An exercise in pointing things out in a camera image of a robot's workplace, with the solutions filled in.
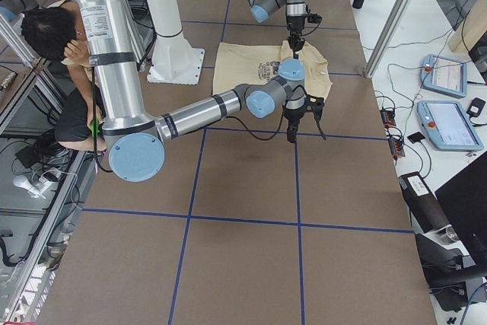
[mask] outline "tiled floor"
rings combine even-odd
[[[371,84],[360,76],[355,22],[347,3],[326,1],[335,8],[313,9],[325,17],[310,39],[328,58],[334,83],[323,118],[328,141],[311,119],[301,124],[297,146],[283,135],[263,145],[228,120],[167,143],[163,171],[146,183],[100,174],[48,302],[50,311],[69,298],[55,311],[56,323],[115,323],[113,316],[123,323],[432,323],[428,315],[421,320],[429,300],[419,265],[394,269],[417,255]],[[248,13],[237,11],[242,0],[185,4],[185,37],[205,48],[204,70],[195,88],[142,83],[154,115],[210,95],[221,40],[280,43],[285,34],[277,16],[250,26]],[[18,62],[5,45],[0,49],[0,62]],[[243,118],[264,132],[278,119]],[[124,269],[112,270],[114,263]],[[364,278],[367,285],[358,288]],[[394,286],[378,291],[376,278]],[[72,285],[81,301],[72,301]],[[394,297],[407,291],[420,295]],[[376,300],[357,308],[364,298],[391,308],[372,313]]]

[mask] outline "silver arm segment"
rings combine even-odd
[[[258,118],[264,118],[283,104],[293,104],[293,108],[299,104],[300,107],[304,92],[299,86],[303,85],[302,62],[285,60],[279,66],[279,74],[265,85],[240,84],[231,91],[213,95],[156,118],[159,136],[163,140],[175,139],[244,109]]]
[[[240,110],[247,108],[263,118],[285,104],[285,116],[295,119],[295,125],[306,110],[304,66],[295,58],[281,62],[279,75],[265,85],[242,84],[154,118],[145,111],[142,99],[124,12],[126,0],[75,1],[81,9],[91,64],[97,73],[107,111],[103,135],[109,149],[110,166],[124,180],[147,180],[162,168],[162,141],[175,139]],[[292,1],[293,4],[286,7],[288,29],[292,32],[296,26],[301,31],[307,7],[304,0]],[[254,7],[272,12],[274,8],[267,7],[268,2],[253,0]]]

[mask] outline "sticker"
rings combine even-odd
[[[428,188],[418,176],[409,177],[408,181],[417,196],[424,196],[429,193]]]
[[[81,16],[88,41],[113,38],[106,5],[82,8]]]

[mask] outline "man's hand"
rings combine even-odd
[[[94,117],[98,119],[99,123],[103,122],[103,117],[101,116],[101,109],[97,106],[95,114],[93,114],[93,105],[88,105],[88,113],[86,116],[86,126],[90,127],[90,124],[94,124]]]
[[[85,41],[71,40],[64,48],[64,56],[77,65],[90,67],[90,50]]]

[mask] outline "screen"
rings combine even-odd
[[[427,105],[444,144],[475,145],[472,133],[470,133],[461,111],[455,104],[428,103]]]
[[[477,264],[487,263],[487,153],[482,154],[436,192],[459,239]]]

